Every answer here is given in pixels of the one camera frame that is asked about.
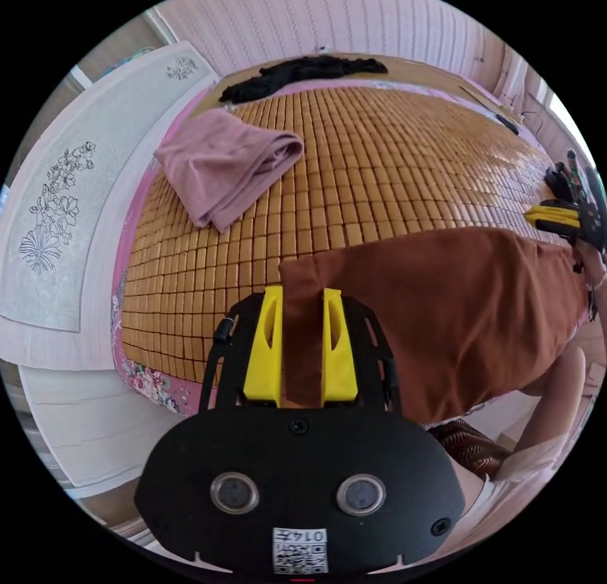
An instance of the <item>human hand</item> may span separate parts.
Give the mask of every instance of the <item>human hand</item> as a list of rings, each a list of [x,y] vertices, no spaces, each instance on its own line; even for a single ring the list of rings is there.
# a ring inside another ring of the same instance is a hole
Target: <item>human hand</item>
[[[573,248],[573,257],[576,262],[584,265],[584,274],[589,285],[595,285],[601,280],[605,272],[605,264],[600,251],[592,245],[578,240]]]

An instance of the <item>bamboo mat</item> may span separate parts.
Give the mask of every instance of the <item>bamboo mat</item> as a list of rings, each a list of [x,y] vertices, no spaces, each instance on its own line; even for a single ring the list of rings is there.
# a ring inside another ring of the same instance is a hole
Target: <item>bamboo mat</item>
[[[523,211],[550,197],[551,161],[444,100],[327,88],[245,104],[251,125],[298,133],[305,155],[229,231],[194,229],[162,173],[139,220],[123,303],[125,356],[202,382],[216,324],[278,283],[281,259],[432,228],[486,225],[557,241]]]

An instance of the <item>bracelet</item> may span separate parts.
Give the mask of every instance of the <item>bracelet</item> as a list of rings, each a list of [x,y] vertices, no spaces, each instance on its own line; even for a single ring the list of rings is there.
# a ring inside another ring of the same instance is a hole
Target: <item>bracelet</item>
[[[594,285],[586,283],[586,289],[594,293],[595,291],[598,291],[601,288],[605,281],[607,281],[607,270],[603,270],[603,276],[601,276],[598,283],[595,283]]]

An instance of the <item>qr code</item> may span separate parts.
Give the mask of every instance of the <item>qr code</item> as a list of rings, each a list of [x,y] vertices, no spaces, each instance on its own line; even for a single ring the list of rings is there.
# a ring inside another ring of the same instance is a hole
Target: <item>qr code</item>
[[[274,572],[328,573],[326,530],[274,529]]]

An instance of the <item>folded pink towel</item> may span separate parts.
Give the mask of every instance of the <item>folded pink towel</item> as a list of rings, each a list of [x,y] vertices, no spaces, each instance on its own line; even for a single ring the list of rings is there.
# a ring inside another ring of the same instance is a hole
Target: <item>folded pink towel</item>
[[[294,133],[215,109],[186,121],[154,153],[195,226],[226,231],[304,151]]]

